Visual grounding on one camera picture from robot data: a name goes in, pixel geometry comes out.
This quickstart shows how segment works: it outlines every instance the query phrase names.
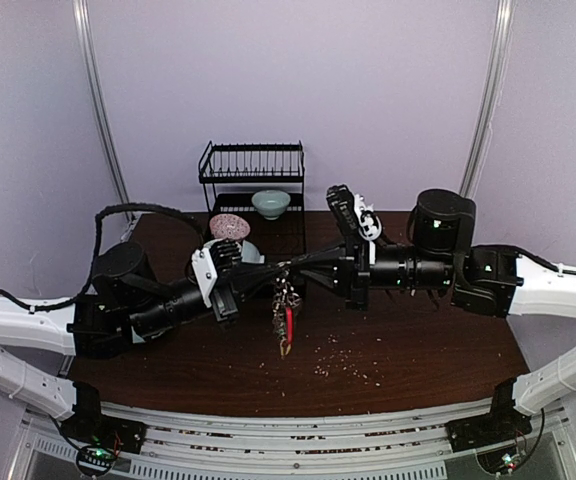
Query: dark wooden table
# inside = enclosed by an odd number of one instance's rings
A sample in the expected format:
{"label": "dark wooden table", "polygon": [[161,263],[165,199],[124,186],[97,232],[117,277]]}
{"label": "dark wooden table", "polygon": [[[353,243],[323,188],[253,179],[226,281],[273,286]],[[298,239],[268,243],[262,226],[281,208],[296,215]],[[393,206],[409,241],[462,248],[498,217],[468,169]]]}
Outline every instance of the dark wooden table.
{"label": "dark wooden table", "polygon": [[[403,240],[406,213],[382,214]],[[308,248],[338,238],[332,215],[306,214]],[[160,281],[183,275],[196,236],[174,220],[145,215],[132,239],[149,254]],[[105,401],[184,413],[321,416],[447,405],[492,395],[527,371],[505,320],[439,311],[415,297],[371,292],[367,312],[308,286],[295,344],[279,357],[268,300],[243,305],[223,332],[212,317],[181,327],[109,361],[77,359],[70,378],[97,387]]]}

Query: white wall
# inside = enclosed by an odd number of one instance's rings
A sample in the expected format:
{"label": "white wall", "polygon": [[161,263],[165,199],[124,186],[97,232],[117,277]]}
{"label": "white wall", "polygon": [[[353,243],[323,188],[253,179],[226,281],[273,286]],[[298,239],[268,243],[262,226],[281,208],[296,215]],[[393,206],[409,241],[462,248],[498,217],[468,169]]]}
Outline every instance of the white wall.
{"label": "white wall", "polygon": [[[520,2],[476,202],[478,243],[576,265],[576,2]],[[576,320],[510,319],[528,365],[576,344]],[[565,399],[576,433],[576,394]]]}
{"label": "white wall", "polygon": [[[76,293],[94,213],[117,203],[86,82],[71,1],[0,0],[0,286],[20,296]],[[0,395],[0,479],[22,413]]]}
{"label": "white wall", "polygon": [[301,139],[310,209],[337,182],[382,209],[459,188],[494,1],[103,0],[90,16],[135,200],[205,210],[211,139]]}

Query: wire rack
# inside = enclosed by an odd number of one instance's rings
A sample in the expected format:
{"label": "wire rack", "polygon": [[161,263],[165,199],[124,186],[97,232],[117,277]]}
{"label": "wire rack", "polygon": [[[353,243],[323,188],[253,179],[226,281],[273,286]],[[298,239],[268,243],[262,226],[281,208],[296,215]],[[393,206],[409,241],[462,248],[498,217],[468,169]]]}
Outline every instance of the wire rack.
{"label": "wire rack", "polygon": [[[236,145],[210,142],[199,160],[199,182],[204,188],[210,217],[234,213],[244,218],[250,224],[249,240],[270,261],[287,260],[306,252],[304,173],[301,142]],[[264,188],[279,188],[290,195],[287,211],[277,220],[265,220],[252,205],[252,196]]]}

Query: speckled pink bowl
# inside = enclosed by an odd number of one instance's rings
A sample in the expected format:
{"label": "speckled pink bowl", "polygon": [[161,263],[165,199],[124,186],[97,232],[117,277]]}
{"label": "speckled pink bowl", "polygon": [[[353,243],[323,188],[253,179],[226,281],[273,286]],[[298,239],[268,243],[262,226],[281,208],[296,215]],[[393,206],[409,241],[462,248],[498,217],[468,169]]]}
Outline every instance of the speckled pink bowl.
{"label": "speckled pink bowl", "polygon": [[210,220],[210,232],[215,238],[227,238],[241,242],[250,233],[250,225],[232,213],[220,213]]}

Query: robotic arm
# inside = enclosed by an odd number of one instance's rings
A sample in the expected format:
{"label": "robotic arm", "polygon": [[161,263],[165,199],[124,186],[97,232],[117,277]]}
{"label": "robotic arm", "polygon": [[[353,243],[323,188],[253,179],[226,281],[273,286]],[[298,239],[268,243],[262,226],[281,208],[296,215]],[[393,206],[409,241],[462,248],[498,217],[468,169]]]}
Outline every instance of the robotic arm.
{"label": "robotic arm", "polygon": [[[372,206],[346,186],[330,188],[327,201],[343,241],[279,264],[243,263],[236,243],[219,241],[192,255],[194,279],[164,285],[138,245],[116,245],[94,261],[96,294],[71,306],[46,311],[48,302],[28,301],[31,308],[24,310],[0,297],[0,345],[110,358],[211,310],[218,321],[231,323],[239,302],[287,272],[331,290],[354,309],[368,308],[374,289],[439,296],[452,291],[452,305],[481,315],[576,318],[576,268],[517,247],[472,247],[471,200],[445,190],[422,192],[409,219],[407,245],[390,242]],[[1,347],[0,390],[62,421],[67,437],[106,448],[118,438],[124,451],[141,448],[145,426],[104,416],[93,387],[46,375]],[[576,348],[537,372],[500,384],[488,414],[450,422],[453,450],[513,439],[516,430],[529,433],[531,415],[574,390]]]}

